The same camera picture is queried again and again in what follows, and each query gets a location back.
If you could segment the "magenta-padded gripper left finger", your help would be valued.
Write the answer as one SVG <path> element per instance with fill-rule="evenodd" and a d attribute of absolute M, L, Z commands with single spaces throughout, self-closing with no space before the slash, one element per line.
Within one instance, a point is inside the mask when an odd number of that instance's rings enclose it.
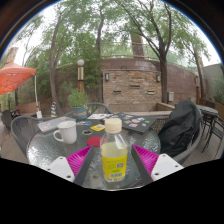
<path fill-rule="evenodd" d="M 94 147 L 90 145 L 68 157 L 58 157 L 46 170 L 76 185 L 82 186 L 93 156 Z"/>

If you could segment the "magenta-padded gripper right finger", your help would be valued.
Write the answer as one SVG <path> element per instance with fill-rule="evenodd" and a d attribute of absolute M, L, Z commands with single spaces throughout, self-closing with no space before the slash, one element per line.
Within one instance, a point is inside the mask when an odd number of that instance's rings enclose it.
<path fill-rule="evenodd" d="M 167 154 L 158 155 L 137 145 L 132 145 L 131 154 L 140 173 L 141 185 L 147 185 L 183 169 L 182 165 Z"/>

